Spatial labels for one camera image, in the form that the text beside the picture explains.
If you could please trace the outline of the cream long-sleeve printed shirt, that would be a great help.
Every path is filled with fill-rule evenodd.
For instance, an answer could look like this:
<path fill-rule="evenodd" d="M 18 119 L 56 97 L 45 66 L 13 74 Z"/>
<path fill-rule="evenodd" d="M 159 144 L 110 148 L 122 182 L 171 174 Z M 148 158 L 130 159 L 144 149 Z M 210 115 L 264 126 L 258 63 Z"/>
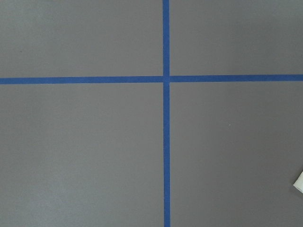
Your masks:
<path fill-rule="evenodd" d="M 298 176 L 297 180 L 294 182 L 293 186 L 300 191 L 301 193 L 303 193 L 303 172 L 300 173 L 300 175 Z"/>

